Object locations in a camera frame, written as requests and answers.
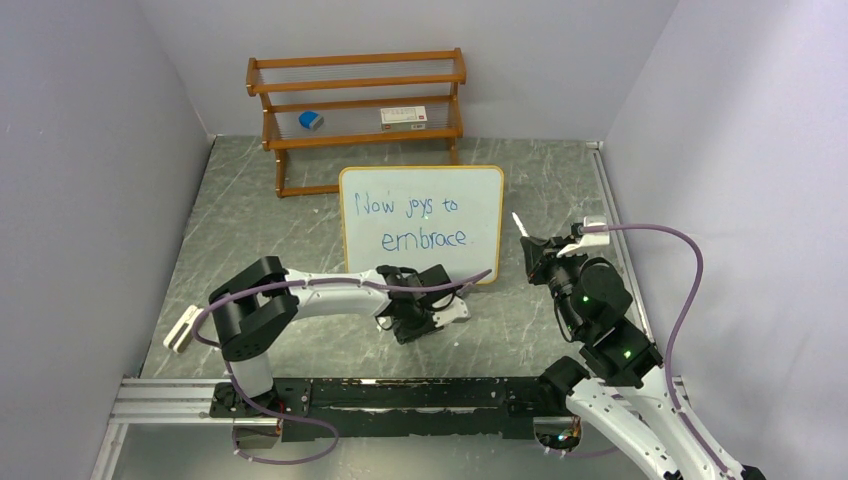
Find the white marker pen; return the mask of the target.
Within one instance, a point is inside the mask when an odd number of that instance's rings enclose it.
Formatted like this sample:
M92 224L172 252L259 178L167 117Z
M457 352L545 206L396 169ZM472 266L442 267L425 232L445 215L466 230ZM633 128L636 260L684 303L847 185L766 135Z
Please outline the white marker pen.
M512 213L511 213L511 217L512 217L513 222L514 222L514 224L516 225L516 227L517 227L517 229L518 229L518 231L519 231L519 233L520 233L521 237L522 237L522 238L528 238L528 237L529 237L529 233L528 233L528 231L527 231L527 229L526 229L526 227L525 227L525 225L524 225L523 221L522 221L522 220L521 220L521 218L519 217L519 215L518 215L516 212L512 212Z

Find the whiteboard with yellow frame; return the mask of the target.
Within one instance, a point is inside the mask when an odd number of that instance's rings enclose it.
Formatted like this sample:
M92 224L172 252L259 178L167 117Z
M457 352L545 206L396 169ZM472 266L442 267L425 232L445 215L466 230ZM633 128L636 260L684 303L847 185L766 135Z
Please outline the whiteboard with yellow frame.
M495 165L348 167L339 175L345 266L423 271L453 280L499 274L505 174Z

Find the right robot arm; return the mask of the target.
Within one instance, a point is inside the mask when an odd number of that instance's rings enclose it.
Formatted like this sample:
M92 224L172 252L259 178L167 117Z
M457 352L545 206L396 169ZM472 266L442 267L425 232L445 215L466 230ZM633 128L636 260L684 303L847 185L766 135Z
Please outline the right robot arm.
M655 342L626 316L633 297L622 277L581 252L585 242L520 238L528 282L549 289L561 333L581 346L579 360L564 356L541 375L542 406L590 423L652 479L763 478L680 401Z

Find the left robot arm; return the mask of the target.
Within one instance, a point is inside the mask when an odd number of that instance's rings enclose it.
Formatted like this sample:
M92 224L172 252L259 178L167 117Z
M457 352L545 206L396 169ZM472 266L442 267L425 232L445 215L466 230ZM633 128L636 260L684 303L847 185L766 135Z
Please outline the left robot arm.
M290 323L367 316L406 344L469 319L460 288L442 265L422 272L383 265L333 276L286 269L278 258L263 257L214 291L209 303L222 356L240 385L237 403L261 416L277 400L268 350Z

